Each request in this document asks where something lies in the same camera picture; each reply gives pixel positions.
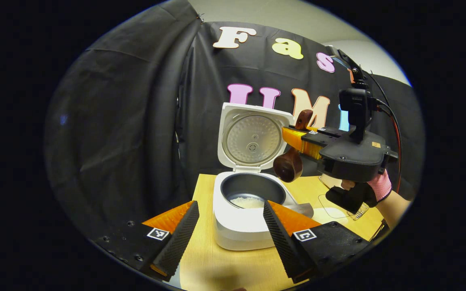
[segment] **pink letter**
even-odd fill
[[[228,91],[229,103],[246,104],[248,102],[248,94],[253,92],[253,87],[244,84],[230,84]]]
[[[333,59],[327,55],[325,55],[322,52],[318,52],[316,54],[316,57],[318,58],[318,66],[322,69],[325,70],[326,72],[334,72],[335,68],[333,66]]]
[[[264,107],[274,109],[274,101],[281,92],[275,88],[262,87],[260,88],[260,93],[264,96]]]

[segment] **orange letter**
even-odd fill
[[[293,116],[298,120],[298,116],[302,110],[309,109],[314,111],[312,119],[310,121],[310,127],[316,127],[320,129],[325,126],[327,118],[327,109],[330,104],[330,99],[325,96],[320,96],[316,99],[316,103],[312,106],[310,102],[309,94],[303,89],[294,88],[292,89],[294,95],[294,113]]]
[[[238,39],[240,42],[246,42],[248,40],[248,33],[250,35],[256,34],[256,31],[252,28],[223,26],[220,30],[222,34],[218,41],[213,44],[214,48],[236,49],[239,45],[235,43],[235,39]]]

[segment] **rice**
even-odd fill
[[[263,208],[264,201],[254,197],[238,197],[230,200],[231,203],[240,206],[242,208]]]

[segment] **table surface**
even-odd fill
[[[200,175],[195,187],[193,200],[199,203],[200,216],[179,265],[181,288],[187,291],[227,291],[244,287],[248,291],[270,291],[297,285],[292,283],[292,279],[287,278],[275,247],[230,251],[217,245],[214,239],[212,209],[214,183],[214,175]],[[314,219],[319,217],[322,220],[318,220],[320,223],[339,221],[352,232],[369,240],[383,219],[376,208],[370,208],[355,221],[352,217],[333,219],[324,209],[317,209],[337,208],[348,216],[346,210],[330,203],[324,197],[328,188],[340,184],[340,180],[325,175],[321,180],[318,176],[300,177],[292,183],[284,183],[296,202],[311,203],[315,208]]]

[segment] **red cable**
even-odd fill
[[[398,135],[398,127],[396,127],[396,122],[394,121],[394,118],[390,115],[390,118],[392,119],[392,122],[393,122],[393,126],[395,128],[395,134],[396,134],[396,140],[397,140],[397,144],[398,144],[398,158],[399,158],[399,163],[398,163],[398,183],[396,185],[396,192],[398,193],[399,189],[400,189],[400,180],[401,180],[401,177],[400,177],[400,168],[401,168],[401,162],[402,162],[402,149],[400,148],[400,136]]]
[[[393,127],[395,129],[396,141],[397,141],[397,144],[398,144],[398,158],[399,158],[399,163],[398,163],[398,183],[396,185],[396,192],[398,193],[398,191],[400,189],[400,180],[401,180],[400,168],[401,168],[401,164],[402,164],[401,163],[402,162],[402,149],[400,147],[400,136],[398,135],[398,127],[396,126],[396,122],[394,121],[393,116],[389,112],[387,112],[386,110],[381,109],[381,107],[379,107],[379,106],[377,106],[377,110],[385,112],[385,114],[387,114],[392,119]]]

